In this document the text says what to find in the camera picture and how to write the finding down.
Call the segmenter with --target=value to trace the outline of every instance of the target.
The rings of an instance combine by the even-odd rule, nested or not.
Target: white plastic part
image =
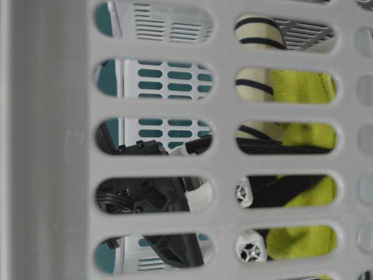
[[[189,155],[192,155],[192,154],[188,153],[188,151],[186,149],[187,149],[187,147],[185,145],[181,145],[179,147],[176,147],[176,148],[171,150],[170,156],[189,156]]]
[[[213,200],[213,189],[209,182],[205,182],[196,190],[187,191],[185,196],[188,200],[190,211],[201,212],[211,204]]]
[[[244,263],[264,263],[267,261],[264,239],[254,230],[246,230],[239,236],[235,250],[237,257]]]
[[[250,181],[248,177],[242,177],[235,188],[235,196],[243,208],[248,208],[254,198],[252,196]]]
[[[361,29],[356,36],[356,49],[365,57],[373,57],[373,37],[371,29]]]
[[[200,43],[206,41],[212,33],[212,20],[209,15],[200,9],[190,9],[180,6],[171,8],[161,4],[141,4],[134,1],[109,1],[108,10],[111,17],[112,35],[116,38],[138,38],[150,41],[164,40],[178,43]],[[139,70],[159,70],[163,73],[162,77],[149,78],[140,77]],[[187,72],[192,74],[188,81],[182,79],[171,79],[168,73]],[[193,100],[205,97],[207,93],[199,92],[199,86],[211,86],[212,82],[199,80],[199,74],[208,74],[211,72],[201,68],[197,64],[192,64],[190,68],[169,66],[167,61],[161,65],[142,65],[135,59],[116,58],[115,74],[117,77],[118,97],[138,98],[139,94],[157,94],[167,99],[170,96],[190,97]],[[139,89],[139,82],[150,81],[160,82],[163,87],[160,90]],[[181,92],[170,90],[169,83],[187,83],[192,85],[190,92]],[[169,125],[164,120],[162,125],[150,126],[139,124],[135,118],[119,118],[119,145],[134,145],[138,140],[151,141],[156,140],[163,144],[166,151],[170,151],[169,144],[172,142],[185,142],[198,138],[200,131],[209,130],[201,127],[197,120],[192,120],[190,126]],[[162,130],[161,137],[141,137],[140,130]],[[168,132],[171,130],[187,130],[192,132],[189,138],[170,137]]]
[[[323,42],[315,44],[309,48],[306,48],[305,51],[309,53],[328,53],[333,50],[337,42],[336,37],[332,37]]]

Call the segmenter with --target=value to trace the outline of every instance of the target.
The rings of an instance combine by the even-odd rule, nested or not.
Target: plastic grid
[[[360,226],[372,221],[372,208],[359,200],[357,189],[361,176],[371,171],[372,159],[361,153],[357,138],[360,128],[372,121],[372,111],[358,101],[356,90],[373,62],[359,55],[354,38],[360,28],[372,27],[372,13],[346,0],[326,5],[274,0],[149,2],[202,8],[211,14],[216,29],[203,44],[119,41],[106,38],[94,26],[99,0],[0,2],[1,279],[123,279],[100,272],[93,254],[104,239],[127,233],[203,232],[216,248],[213,261],[204,267],[144,272],[126,276],[129,280],[277,280],[320,273],[351,280],[370,269],[372,255],[360,250],[356,239]],[[326,23],[335,28],[337,45],[328,55],[245,50],[233,26],[247,12]],[[109,98],[92,81],[93,69],[108,57],[193,60],[209,67],[214,88],[200,102]],[[324,106],[245,103],[235,93],[234,81],[247,66],[330,72],[338,84],[337,99]],[[99,150],[93,135],[99,123],[118,115],[192,115],[211,123],[216,140],[199,157],[110,157]],[[243,155],[234,134],[248,118],[326,121],[336,128],[339,144],[322,156]],[[339,185],[339,196],[326,207],[244,211],[236,203],[233,186],[248,173],[328,173]],[[94,203],[98,184],[108,177],[191,174],[207,177],[214,185],[214,203],[202,213],[123,219],[101,213]],[[338,234],[339,245],[329,256],[250,266],[235,256],[235,240],[246,228],[320,223]]]
[[[172,5],[173,0],[159,0]],[[90,1],[93,14],[97,1]],[[327,5],[306,5],[300,2],[271,0],[224,1],[189,0],[186,5],[208,11],[216,29],[204,44],[189,47],[161,42],[135,40],[110,41],[95,28],[90,28],[90,67],[107,56],[126,56],[149,60],[198,61],[211,69],[215,87],[209,97],[198,103],[152,100],[115,100],[104,97],[92,85],[89,101],[90,131],[113,114],[130,117],[187,118],[191,114],[209,121],[216,141],[205,155],[192,158],[150,158],[103,156],[90,142],[90,194],[106,177],[117,176],[205,176],[214,183],[214,203],[203,213],[178,213],[108,217],[91,201],[89,208],[89,250],[93,255],[103,239],[127,233],[203,232],[216,246],[212,263],[198,268],[167,274],[142,274],[141,279],[291,279],[307,275],[329,274],[335,280],[355,279],[371,268],[371,255],[357,247],[357,230],[369,220],[370,206],[357,197],[361,175],[370,169],[371,158],[362,155],[357,143],[359,129],[371,120],[371,110],[361,105],[356,94],[360,77],[369,73],[373,63],[362,58],[355,49],[356,32],[371,25],[369,11],[360,9],[354,1],[337,1]],[[340,35],[336,48],[329,55],[301,52],[247,51],[237,43],[233,33],[236,19],[243,12],[273,15],[279,18],[298,18],[310,22],[327,22]],[[325,71],[335,76],[339,86],[337,99],[329,105],[255,104],[243,102],[235,93],[237,72],[247,66],[290,68]],[[235,144],[238,125],[247,119],[262,121],[314,121],[332,124],[339,133],[338,147],[322,156],[247,156]],[[261,209],[243,211],[237,207],[233,186],[237,178],[247,174],[324,174],[333,176],[339,185],[339,196],[330,206],[293,209]],[[309,260],[278,261],[246,266],[234,254],[233,244],[246,228],[268,228],[284,225],[331,225],[337,232],[339,244],[329,256]],[[122,279],[121,276],[101,274],[89,264],[90,279]],[[138,279],[128,275],[127,279]]]

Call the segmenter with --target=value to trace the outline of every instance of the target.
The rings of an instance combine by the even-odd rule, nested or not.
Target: laundry basket
[[[372,268],[371,252],[357,244],[360,229],[372,222],[371,203],[358,191],[361,178],[371,172],[371,156],[359,147],[359,135],[371,125],[372,112],[357,91],[361,77],[372,74],[373,64],[356,46],[359,30],[373,27],[372,1],[117,0],[109,7],[115,38],[94,25],[101,4],[0,0],[1,279],[278,280],[325,274],[351,280]],[[236,20],[245,13],[275,18],[288,49],[294,51],[245,50],[234,36]],[[309,36],[297,36],[299,28],[308,29]],[[109,58],[116,59],[120,98],[105,96],[93,79],[97,65]],[[328,72],[339,92],[324,106],[244,102],[235,93],[235,79],[247,66]],[[162,88],[138,90],[141,69],[162,71],[162,77],[147,77]],[[170,90],[169,72],[191,73],[193,91]],[[211,79],[199,80],[200,74]],[[369,84],[362,87],[366,95]],[[210,92],[198,91],[201,85],[211,87]],[[158,99],[144,98],[156,94]],[[210,130],[199,121],[209,123],[214,141],[208,153],[195,157],[108,156],[97,147],[94,133],[109,118],[122,121],[120,144],[156,139],[171,150],[185,138],[169,135],[170,120],[192,121],[188,139]],[[234,134],[247,118],[327,122],[336,129],[339,146],[328,155],[243,155]],[[163,135],[141,137],[141,130],[153,130],[141,120],[162,120]],[[232,188],[247,170],[259,176],[327,173],[340,191],[328,206],[242,211]],[[94,194],[100,183],[144,176],[205,176],[212,182],[214,201],[200,213],[124,218],[99,211]],[[331,255],[247,266],[235,254],[237,237],[247,227],[314,224],[336,231],[339,245]],[[131,244],[138,244],[143,235],[181,232],[209,236],[215,247],[210,263],[182,271],[113,276],[94,261],[97,246],[107,238],[135,237]],[[133,260],[131,269],[137,271],[136,260],[143,257]]]

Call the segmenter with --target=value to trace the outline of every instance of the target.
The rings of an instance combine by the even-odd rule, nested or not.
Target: white vented panel
[[[212,79],[211,72],[202,65],[126,59],[124,61],[124,98],[153,97],[185,102],[197,101],[210,92],[213,86]],[[151,89],[153,84],[147,86],[149,82],[157,83],[157,89]],[[198,121],[191,115],[181,121],[125,118],[124,128],[119,127],[119,129],[124,130],[124,144],[126,145],[134,145],[138,140],[156,140],[162,143],[167,151],[210,131],[203,121]]]

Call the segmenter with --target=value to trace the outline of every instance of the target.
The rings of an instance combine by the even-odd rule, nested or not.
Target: knit fabric
[[[272,70],[275,101],[289,103],[328,103],[335,96],[330,75]],[[336,134],[326,124],[284,124],[284,145],[317,146],[332,149]],[[326,205],[336,196],[332,178],[324,177],[315,187],[302,192],[285,207]],[[330,253],[336,246],[335,232],[328,226],[285,227],[271,229],[266,237],[267,253],[274,260],[315,257]]]

